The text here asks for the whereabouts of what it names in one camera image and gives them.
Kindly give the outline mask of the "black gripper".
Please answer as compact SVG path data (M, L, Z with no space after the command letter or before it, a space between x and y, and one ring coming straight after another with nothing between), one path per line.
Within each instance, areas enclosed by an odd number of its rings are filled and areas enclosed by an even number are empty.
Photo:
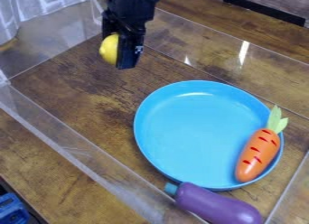
M154 19L158 0L106 0L102 16L103 38L118 34L117 68L137 66L143 52L146 23Z

